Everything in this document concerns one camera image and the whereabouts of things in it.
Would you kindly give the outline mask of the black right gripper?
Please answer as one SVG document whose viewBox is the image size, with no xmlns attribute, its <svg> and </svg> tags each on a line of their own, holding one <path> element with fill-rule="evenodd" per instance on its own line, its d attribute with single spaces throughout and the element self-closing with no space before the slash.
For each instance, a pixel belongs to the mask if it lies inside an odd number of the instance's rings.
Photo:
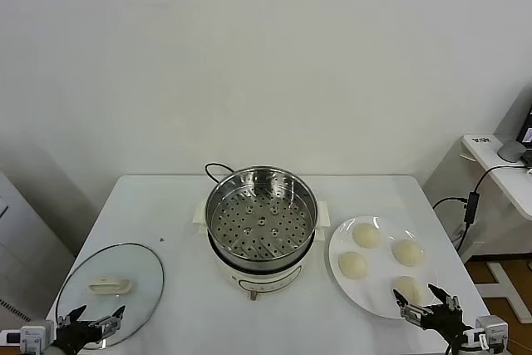
<svg viewBox="0 0 532 355">
<path fill-rule="evenodd" d="M 420 322 L 423 330 L 434 330 L 439 333 L 447 343 L 453 342 L 463 335 L 466 325 L 462 321 L 462 310 L 458 298 L 450 296 L 443 288 L 434 284 L 427 287 L 441 304 L 426 307 L 428 314 L 422 316 L 422 307 L 410 304 L 396 289 L 392 292 L 400 309 L 400 315 L 407 322 Z"/>
</svg>

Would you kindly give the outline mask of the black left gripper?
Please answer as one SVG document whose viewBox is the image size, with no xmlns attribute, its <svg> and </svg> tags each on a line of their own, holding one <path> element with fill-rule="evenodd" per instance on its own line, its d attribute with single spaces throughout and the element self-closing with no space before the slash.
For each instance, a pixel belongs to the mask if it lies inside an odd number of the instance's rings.
<svg viewBox="0 0 532 355">
<path fill-rule="evenodd" d="M 77 321 L 85 312 L 86 305 L 73 309 L 66 316 L 57 317 L 56 346 L 61 349 L 83 349 L 88 343 L 98 343 L 102 335 L 114 335 L 121 328 L 126 306 L 122 305 L 112 315 L 90 326 L 87 321 Z"/>
</svg>

